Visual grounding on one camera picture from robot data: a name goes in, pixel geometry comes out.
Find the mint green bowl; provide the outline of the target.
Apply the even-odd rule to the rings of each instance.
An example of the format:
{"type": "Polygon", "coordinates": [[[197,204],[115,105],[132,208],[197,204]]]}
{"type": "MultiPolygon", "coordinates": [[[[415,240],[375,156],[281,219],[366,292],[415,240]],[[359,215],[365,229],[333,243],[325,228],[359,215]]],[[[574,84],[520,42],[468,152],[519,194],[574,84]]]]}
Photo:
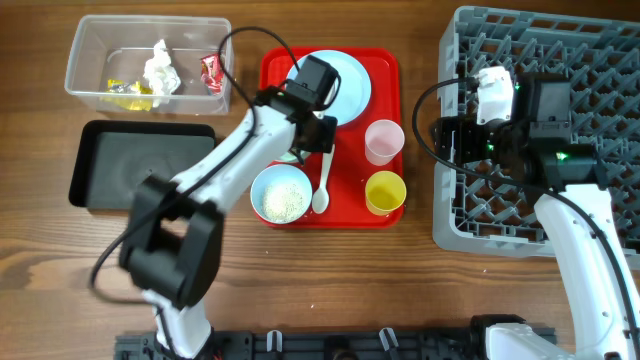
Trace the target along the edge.
{"type": "Polygon", "coordinates": [[[278,163],[288,164],[304,164],[306,159],[311,155],[310,152],[304,150],[291,149],[276,159],[278,163]]]}

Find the light blue bowl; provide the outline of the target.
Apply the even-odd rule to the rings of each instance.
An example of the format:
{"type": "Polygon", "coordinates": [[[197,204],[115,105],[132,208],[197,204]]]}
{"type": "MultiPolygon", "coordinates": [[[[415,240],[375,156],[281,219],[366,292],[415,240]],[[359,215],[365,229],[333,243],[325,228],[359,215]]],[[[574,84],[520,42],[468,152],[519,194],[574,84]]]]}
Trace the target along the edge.
{"type": "Polygon", "coordinates": [[[272,165],[266,169],[264,169],[253,181],[253,184],[250,189],[250,200],[254,211],[258,214],[258,216],[265,220],[267,223],[274,225],[285,225],[272,223],[266,219],[263,210],[262,210],[262,198],[265,191],[265,188],[268,185],[275,185],[279,183],[295,183],[297,184],[306,197],[307,209],[306,211],[295,221],[302,218],[305,213],[309,210],[311,206],[311,198],[312,198],[312,186],[308,176],[299,168],[287,165],[287,164],[276,164],[272,165]]]}

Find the white rice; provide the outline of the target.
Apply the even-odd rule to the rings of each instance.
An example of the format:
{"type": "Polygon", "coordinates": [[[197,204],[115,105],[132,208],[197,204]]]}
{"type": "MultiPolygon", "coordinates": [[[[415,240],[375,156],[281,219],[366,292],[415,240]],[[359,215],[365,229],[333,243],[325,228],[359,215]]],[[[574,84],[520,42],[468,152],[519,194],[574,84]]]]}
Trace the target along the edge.
{"type": "Polygon", "coordinates": [[[279,183],[265,188],[262,210],[270,222],[277,224],[293,222],[306,209],[306,197],[297,184],[279,183]]]}

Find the red snack wrapper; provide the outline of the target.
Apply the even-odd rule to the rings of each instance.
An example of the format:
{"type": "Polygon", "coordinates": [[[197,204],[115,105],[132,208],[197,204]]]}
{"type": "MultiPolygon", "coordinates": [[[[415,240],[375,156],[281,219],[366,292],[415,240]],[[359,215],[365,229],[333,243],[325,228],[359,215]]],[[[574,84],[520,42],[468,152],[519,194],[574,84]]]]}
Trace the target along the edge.
{"type": "Polygon", "coordinates": [[[210,54],[201,59],[201,81],[211,95],[219,95],[223,87],[224,74],[217,54],[210,54]]]}

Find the white napkin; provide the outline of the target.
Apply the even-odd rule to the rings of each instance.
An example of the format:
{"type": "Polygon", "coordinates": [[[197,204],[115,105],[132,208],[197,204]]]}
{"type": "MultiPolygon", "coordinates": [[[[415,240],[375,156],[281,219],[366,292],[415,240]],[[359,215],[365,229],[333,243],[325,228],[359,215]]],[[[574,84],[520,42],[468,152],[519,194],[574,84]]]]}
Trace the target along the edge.
{"type": "Polygon", "coordinates": [[[180,87],[181,79],[172,66],[164,39],[154,45],[153,57],[145,62],[143,77],[147,80],[152,94],[156,95],[152,103],[153,108],[168,103],[167,99],[160,99],[160,96],[172,95],[180,87]]]}

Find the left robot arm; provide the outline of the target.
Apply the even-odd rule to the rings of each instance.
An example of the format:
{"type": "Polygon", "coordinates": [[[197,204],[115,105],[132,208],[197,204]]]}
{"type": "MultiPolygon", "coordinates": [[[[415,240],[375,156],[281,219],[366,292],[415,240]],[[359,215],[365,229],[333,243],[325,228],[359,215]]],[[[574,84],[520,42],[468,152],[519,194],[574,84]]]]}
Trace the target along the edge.
{"type": "Polygon", "coordinates": [[[331,151],[337,120],[324,112],[338,93],[336,85],[312,88],[292,80],[285,88],[269,86],[196,165],[140,185],[119,238],[119,265],[154,309],[155,354],[215,357],[202,299],[220,267],[225,216],[258,174],[290,149],[331,151]]]}

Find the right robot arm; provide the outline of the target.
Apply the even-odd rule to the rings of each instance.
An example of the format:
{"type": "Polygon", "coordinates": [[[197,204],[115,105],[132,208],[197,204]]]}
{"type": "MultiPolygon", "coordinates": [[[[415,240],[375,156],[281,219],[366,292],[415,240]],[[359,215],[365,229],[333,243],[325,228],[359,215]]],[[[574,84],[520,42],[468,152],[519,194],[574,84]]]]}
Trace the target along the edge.
{"type": "Polygon", "coordinates": [[[555,252],[575,331],[572,358],[638,358],[639,294],[605,166],[593,146],[571,140],[569,80],[493,67],[452,82],[476,91],[478,109],[439,118],[426,152],[464,174],[469,163],[490,160],[509,175],[486,180],[524,192],[555,252]]]}

